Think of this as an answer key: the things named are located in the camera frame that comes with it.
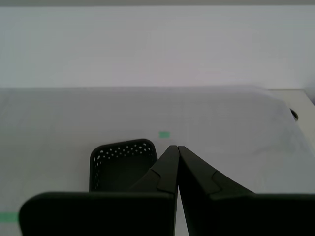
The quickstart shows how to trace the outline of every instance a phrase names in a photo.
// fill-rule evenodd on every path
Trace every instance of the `black perforated container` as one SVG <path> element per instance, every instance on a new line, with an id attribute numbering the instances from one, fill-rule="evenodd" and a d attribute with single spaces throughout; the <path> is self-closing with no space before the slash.
<path id="1" fill-rule="evenodd" d="M 90 158 L 90 192 L 126 191 L 157 159 L 156 149 L 147 139 L 99 146 Z"/>

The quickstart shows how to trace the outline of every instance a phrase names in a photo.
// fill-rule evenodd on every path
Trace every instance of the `green tape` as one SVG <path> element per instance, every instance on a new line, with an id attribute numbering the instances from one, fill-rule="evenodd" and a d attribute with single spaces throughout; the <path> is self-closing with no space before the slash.
<path id="1" fill-rule="evenodd" d="M 160 131 L 159 132 L 159 137 L 161 138 L 161 139 L 167 139 L 167 138 L 169 138 L 171 136 L 171 132 L 169 132 L 169 131 Z"/>
<path id="2" fill-rule="evenodd" d="M 0 223 L 16 223 L 18 222 L 18 213 L 0 212 Z"/>

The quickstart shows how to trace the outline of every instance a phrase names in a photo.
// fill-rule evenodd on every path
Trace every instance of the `white backdrop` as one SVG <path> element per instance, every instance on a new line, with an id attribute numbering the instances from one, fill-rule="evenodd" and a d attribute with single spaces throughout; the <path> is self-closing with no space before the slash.
<path id="1" fill-rule="evenodd" d="M 315 87 L 315 6 L 0 7 L 0 87 Z"/>

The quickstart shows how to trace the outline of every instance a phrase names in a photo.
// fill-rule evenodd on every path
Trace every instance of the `white tabletop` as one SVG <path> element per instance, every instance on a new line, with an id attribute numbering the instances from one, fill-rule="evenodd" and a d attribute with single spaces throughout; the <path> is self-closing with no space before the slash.
<path id="1" fill-rule="evenodd" d="M 158 156 L 169 145 L 181 145 L 207 157 L 207 150 L 198 149 L 211 138 L 206 128 L 200 128 L 208 108 L 208 101 L 203 100 L 208 98 L 206 88 L 188 88 L 189 92 L 137 89 L 1 90 L 0 179 L 4 181 L 0 212 L 18 212 L 27 198 L 39 192 L 88 191 L 89 156 L 102 144 L 147 138 L 155 144 Z M 274 90 L 272 94 L 296 111 L 298 126 L 315 147 L 315 109 L 304 92 Z M 129 120 L 123 125 L 126 115 Z M 170 132 L 170 137 L 160 137 L 160 131 Z M 300 131 L 294 128 L 291 132 Z M 217 164 L 224 168 L 224 163 Z M 239 181 L 250 188 L 246 179 Z M 188 235 L 180 198 L 176 219 L 175 234 Z M 0 234 L 20 235 L 17 223 L 0 222 Z"/>

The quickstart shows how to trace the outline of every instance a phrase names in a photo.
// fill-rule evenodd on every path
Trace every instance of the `white table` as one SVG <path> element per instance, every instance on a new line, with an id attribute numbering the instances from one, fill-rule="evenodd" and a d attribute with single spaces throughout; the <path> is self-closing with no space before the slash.
<path id="1" fill-rule="evenodd" d="M 195 139 L 185 139 L 185 134 L 194 127 L 186 126 L 183 130 L 183 123 L 178 121 L 178 114 L 185 113 L 185 103 L 176 95 L 170 97 L 170 88 L 164 90 L 148 91 L 151 98 L 147 101 L 133 98 L 132 102 L 138 106 L 130 106 L 130 111 L 125 103 L 106 110 L 110 101 L 104 100 L 101 89 L 1 90 L 0 179 L 4 181 L 0 211 L 17 212 L 25 199 L 43 191 L 88 191 L 89 156 L 98 145 L 148 138 L 160 156 L 170 144 L 191 144 Z M 272 93 L 298 114 L 297 124 L 315 148 L 315 109 L 305 93 L 302 90 L 273 90 Z M 157 97 L 169 101 L 169 105 L 160 106 Z M 119 116 L 124 115 L 122 106 L 134 114 L 129 126 L 121 130 L 119 125 L 111 124 L 104 129 L 113 118 L 118 123 L 124 120 Z M 135 119 L 141 120 L 143 130 L 134 128 Z M 161 139 L 159 131 L 172 131 L 171 137 Z M 0 234 L 20 235 L 17 223 L 0 223 Z M 188 235 L 180 199 L 176 235 Z"/>

